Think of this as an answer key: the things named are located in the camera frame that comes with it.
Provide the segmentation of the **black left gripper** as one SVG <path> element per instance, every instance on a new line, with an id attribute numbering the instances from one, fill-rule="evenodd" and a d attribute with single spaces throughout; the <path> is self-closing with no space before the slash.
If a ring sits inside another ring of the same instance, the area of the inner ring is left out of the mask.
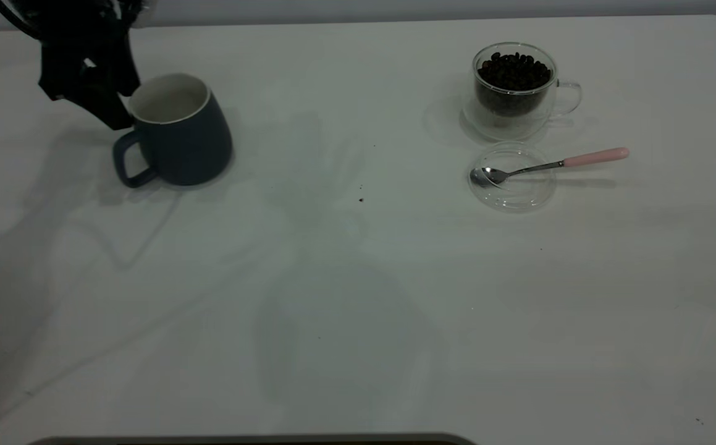
<path id="1" fill-rule="evenodd" d="M 141 85 L 132 25 L 132 1 L 39 1 L 45 93 L 70 98 L 112 130 L 129 129 L 133 117 L 120 95 L 129 98 Z"/>

